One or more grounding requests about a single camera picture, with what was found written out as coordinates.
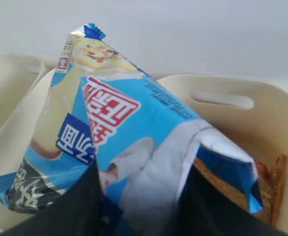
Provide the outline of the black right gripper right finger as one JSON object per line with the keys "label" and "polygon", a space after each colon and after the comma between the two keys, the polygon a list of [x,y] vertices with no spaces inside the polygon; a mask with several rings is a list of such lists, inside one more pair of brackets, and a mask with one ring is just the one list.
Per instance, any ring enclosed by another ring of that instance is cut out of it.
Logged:
{"label": "black right gripper right finger", "polygon": [[179,201],[179,236],[286,236],[218,191],[191,167]]}

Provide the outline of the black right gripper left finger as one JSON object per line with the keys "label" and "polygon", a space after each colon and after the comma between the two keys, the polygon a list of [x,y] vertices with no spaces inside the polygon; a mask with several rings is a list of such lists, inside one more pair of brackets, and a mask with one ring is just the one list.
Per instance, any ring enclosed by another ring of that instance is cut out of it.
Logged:
{"label": "black right gripper left finger", "polygon": [[61,197],[2,236],[98,236],[101,193],[96,163]]}

